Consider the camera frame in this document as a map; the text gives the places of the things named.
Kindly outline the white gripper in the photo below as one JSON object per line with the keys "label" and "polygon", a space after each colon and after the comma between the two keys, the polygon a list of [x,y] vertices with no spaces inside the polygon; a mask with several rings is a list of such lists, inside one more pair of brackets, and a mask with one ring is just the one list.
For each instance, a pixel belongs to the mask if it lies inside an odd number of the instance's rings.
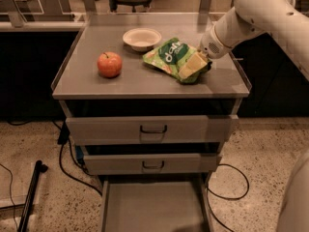
{"label": "white gripper", "polygon": [[[206,30],[200,41],[200,49],[211,59],[219,59],[232,50],[231,33],[212,26]],[[201,52],[195,52],[180,68],[179,77],[187,79],[209,63],[209,58]]]}

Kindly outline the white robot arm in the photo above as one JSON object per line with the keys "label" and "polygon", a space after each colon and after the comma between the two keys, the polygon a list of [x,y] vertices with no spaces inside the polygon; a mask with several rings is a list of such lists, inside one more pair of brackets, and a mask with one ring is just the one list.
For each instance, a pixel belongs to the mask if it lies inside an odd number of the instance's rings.
{"label": "white robot arm", "polygon": [[[205,31],[198,49],[218,59],[263,33],[309,79],[309,17],[295,9],[295,0],[234,0],[232,9]],[[292,170],[276,232],[309,232],[309,150],[300,155]]]}

